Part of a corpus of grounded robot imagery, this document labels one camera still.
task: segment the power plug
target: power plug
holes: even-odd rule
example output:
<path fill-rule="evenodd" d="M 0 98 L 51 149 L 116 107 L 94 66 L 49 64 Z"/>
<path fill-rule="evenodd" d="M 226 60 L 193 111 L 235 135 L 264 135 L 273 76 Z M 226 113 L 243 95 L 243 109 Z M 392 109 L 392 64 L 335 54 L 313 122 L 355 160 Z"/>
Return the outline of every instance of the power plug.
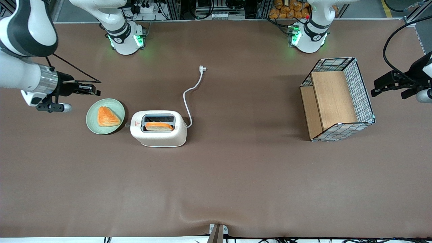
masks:
<path fill-rule="evenodd" d="M 200 66 L 200 73 L 207 71 L 207 67 Z"/>

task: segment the green indicator light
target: green indicator light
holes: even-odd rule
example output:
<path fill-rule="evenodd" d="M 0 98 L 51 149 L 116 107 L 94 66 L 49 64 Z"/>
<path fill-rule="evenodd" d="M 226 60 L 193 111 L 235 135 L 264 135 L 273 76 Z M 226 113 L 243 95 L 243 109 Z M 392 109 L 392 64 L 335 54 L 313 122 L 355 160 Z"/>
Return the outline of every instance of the green indicator light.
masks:
<path fill-rule="evenodd" d="M 141 36 L 133 35 L 133 38 L 135 39 L 135 42 L 137 43 L 138 46 L 143 45 L 143 38 Z"/>
<path fill-rule="evenodd" d="M 108 39 L 111 42 L 111 46 L 114 48 L 114 43 L 112 42 L 111 36 L 108 36 Z"/>
<path fill-rule="evenodd" d="M 293 45 L 298 44 L 301 36 L 302 36 L 302 32 L 298 31 L 297 34 L 295 34 L 294 37 L 292 38 L 292 44 Z"/>

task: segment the grid mesh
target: grid mesh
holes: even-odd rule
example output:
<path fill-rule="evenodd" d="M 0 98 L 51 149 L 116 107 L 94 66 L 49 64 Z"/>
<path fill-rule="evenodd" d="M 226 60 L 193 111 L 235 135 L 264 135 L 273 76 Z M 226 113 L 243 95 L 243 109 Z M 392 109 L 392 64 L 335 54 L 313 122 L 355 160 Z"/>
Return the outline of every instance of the grid mesh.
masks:
<path fill-rule="evenodd" d="M 357 120 L 355 123 L 338 123 L 328 128 L 314 139 L 315 141 L 340 141 L 375 123 L 375 116 L 360 74 L 355 58 L 320 59 L 303 81 L 301 86 L 312 86 L 312 72 L 343 71 L 348 84 L 349 93 L 353 101 Z"/>
<path fill-rule="evenodd" d="M 312 72 L 342 71 L 345 66 L 354 58 L 327 58 L 320 59 Z M 311 73 L 306 77 L 301 86 L 312 86 Z"/>
<path fill-rule="evenodd" d="M 365 84 L 360 74 L 357 61 L 353 61 L 343 70 L 346 82 L 348 83 L 349 93 L 353 100 L 354 110 L 356 111 L 359 122 L 375 123 L 375 116 L 372 112 L 369 96 Z"/>
<path fill-rule="evenodd" d="M 331 128 L 328 128 L 321 135 L 312 139 L 312 141 L 340 141 L 370 125 L 372 125 L 372 123 L 338 123 L 333 125 Z"/>

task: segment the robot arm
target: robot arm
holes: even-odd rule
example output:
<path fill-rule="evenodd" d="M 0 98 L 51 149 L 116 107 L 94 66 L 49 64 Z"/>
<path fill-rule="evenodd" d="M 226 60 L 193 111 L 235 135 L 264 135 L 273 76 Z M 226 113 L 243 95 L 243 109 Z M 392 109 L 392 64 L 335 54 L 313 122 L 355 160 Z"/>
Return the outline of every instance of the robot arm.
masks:
<path fill-rule="evenodd" d="M 127 0 L 70 0 L 97 18 L 108 32 L 111 46 L 122 55 L 130 55 L 144 48 L 145 29 L 133 21 L 126 21 L 118 9 Z"/>
<path fill-rule="evenodd" d="M 298 29 L 291 45 L 302 52 L 313 53 L 319 50 L 327 37 L 327 30 L 335 17 L 333 5 L 348 4 L 359 0 L 308 0 L 311 5 L 311 15 L 305 22 L 294 25 Z"/>
<path fill-rule="evenodd" d="M 415 61 L 404 74 L 414 82 L 392 70 L 374 81 L 372 97 L 389 90 L 406 89 L 401 93 L 402 99 L 416 95 L 418 102 L 432 103 L 432 52 Z"/>
<path fill-rule="evenodd" d="M 20 89 L 29 106 L 48 112 L 67 112 L 59 96 L 72 93 L 100 95 L 91 84 L 34 63 L 29 57 L 46 57 L 58 45 L 57 33 L 44 0 L 18 0 L 15 12 L 0 20 L 0 87 Z"/>
<path fill-rule="evenodd" d="M 43 0 L 18 0 L 12 16 L 0 20 L 0 48 L 7 54 L 46 57 L 57 45 L 57 32 Z"/>

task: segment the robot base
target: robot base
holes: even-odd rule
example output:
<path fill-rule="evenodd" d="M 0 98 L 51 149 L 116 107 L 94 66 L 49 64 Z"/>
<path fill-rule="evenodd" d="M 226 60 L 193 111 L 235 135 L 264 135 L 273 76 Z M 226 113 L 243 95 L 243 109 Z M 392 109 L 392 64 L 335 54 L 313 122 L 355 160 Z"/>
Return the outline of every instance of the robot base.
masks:
<path fill-rule="evenodd" d="M 303 23 L 297 22 L 292 28 L 293 36 L 288 37 L 290 46 L 295 46 L 300 51 L 305 53 L 314 53 L 318 51 L 322 45 L 324 45 L 327 34 L 325 34 L 322 38 L 321 36 L 317 35 L 316 37 L 319 38 L 318 41 L 313 41 L 308 35 L 305 34 Z"/>
<path fill-rule="evenodd" d="M 128 21 L 128 23 L 131 27 L 130 35 L 124 40 L 123 43 L 116 43 L 110 38 L 113 49 L 122 55 L 131 55 L 139 49 L 144 49 L 144 44 L 146 41 L 146 29 L 135 22 Z"/>

